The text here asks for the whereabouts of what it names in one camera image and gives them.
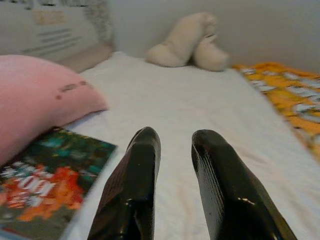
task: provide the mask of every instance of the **book cover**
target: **book cover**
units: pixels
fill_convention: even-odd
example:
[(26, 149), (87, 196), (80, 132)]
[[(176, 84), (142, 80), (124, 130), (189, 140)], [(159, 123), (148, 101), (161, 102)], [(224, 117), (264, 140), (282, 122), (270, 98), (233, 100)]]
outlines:
[(38, 137), (0, 169), (0, 235), (58, 240), (115, 149), (58, 127)]

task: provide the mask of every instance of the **white wall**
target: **white wall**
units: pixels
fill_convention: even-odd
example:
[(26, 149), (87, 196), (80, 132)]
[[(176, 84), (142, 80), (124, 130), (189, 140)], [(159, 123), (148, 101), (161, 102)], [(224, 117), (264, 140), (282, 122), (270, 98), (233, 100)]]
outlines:
[(209, 11), (232, 63), (281, 62), (320, 73), (320, 0), (108, 0), (117, 49), (142, 57), (174, 22)]

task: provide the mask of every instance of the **mattress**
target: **mattress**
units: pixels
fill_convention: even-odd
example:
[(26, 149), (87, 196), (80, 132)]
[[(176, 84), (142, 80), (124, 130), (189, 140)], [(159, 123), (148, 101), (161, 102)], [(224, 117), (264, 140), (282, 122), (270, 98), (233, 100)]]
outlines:
[(76, 217), (67, 239), (87, 239), (105, 182), (135, 132), (154, 128), (161, 139), (155, 194), (156, 240), (209, 240), (191, 137), (220, 133), (261, 180), (298, 239), (320, 236), (320, 165), (267, 100), (235, 70), (163, 68), (116, 52), (82, 73), (110, 109), (67, 126), (118, 145)]

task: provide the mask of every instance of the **white plush toy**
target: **white plush toy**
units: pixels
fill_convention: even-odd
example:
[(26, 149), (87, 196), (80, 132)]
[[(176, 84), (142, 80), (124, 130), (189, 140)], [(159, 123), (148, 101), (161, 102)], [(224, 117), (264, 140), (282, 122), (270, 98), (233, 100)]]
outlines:
[(214, 44), (216, 37), (216, 35), (205, 36), (196, 47), (193, 59), (199, 68), (220, 72), (228, 66), (229, 55)]
[(207, 12), (181, 18), (166, 40), (151, 48), (145, 60), (164, 67), (182, 67), (204, 36), (216, 29), (216, 18)]

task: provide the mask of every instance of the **yellow blanket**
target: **yellow blanket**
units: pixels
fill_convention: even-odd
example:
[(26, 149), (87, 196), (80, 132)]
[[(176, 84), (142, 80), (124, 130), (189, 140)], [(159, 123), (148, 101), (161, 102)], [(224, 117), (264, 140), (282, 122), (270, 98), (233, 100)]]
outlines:
[(234, 68), (272, 102), (320, 160), (320, 75), (273, 62)]

